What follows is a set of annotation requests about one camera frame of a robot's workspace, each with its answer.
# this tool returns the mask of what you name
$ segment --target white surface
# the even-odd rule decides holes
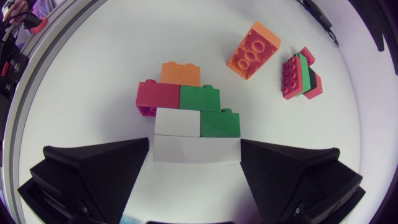
[[[366,191],[347,223],[369,223],[398,164],[398,76],[386,43],[378,52],[368,29],[347,0],[317,0],[333,24],[353,81],[361,122],[362,188]]]
[[[155,135],[154,162],[178,164],[241,162],[241,139]]]
[[[278,52],[248,81],[225,63],[253,22],[282,39]],[[281,66],[307,45],[323,94],[285,100]],[[256,223],[259,214],[239,164],[153,163],[155,119],[134,105],[138,83],[159,79],[162,63],[201,66],[221,107],[239,113],[241,137],[289,146],[338,147],[358,171],[359,119],[339,50],[295,1],[117,1],[91,15],[42,80],[25,125],[20,183],[46,145],[84,146],[149,136],[150,151],[124,213],[169,223]],[[25,219],[35,223],[23,204]]]
[[[155,134],[200,137],[200,111],[157,108]]]

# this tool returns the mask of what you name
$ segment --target pink lego brick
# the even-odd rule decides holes
[[[303,92],[300,59],[294,55],[283,65],[282,93],[286,100]]]
[[[300,53],[307,59],[308,66],[312,65],[315,62],[315,57],[313,57],[307,47],[304,47],[303,50],[300,51]]]
[[[308,99],[312,99],[312,98],[320,95],[321,93],[323,93],[321,77],[319,77],[318,74],[315,74],[315,79],[317,81],[317,87],[304,93],[304,96],[307,97]]]
[[[178,109],[180,85],[146,80],[138,85],[136,106],[143,116],[156,116],[156,108]]]
[[[280,39],[255,22],[227,63],[245,80],[250,78],[279,49]]]

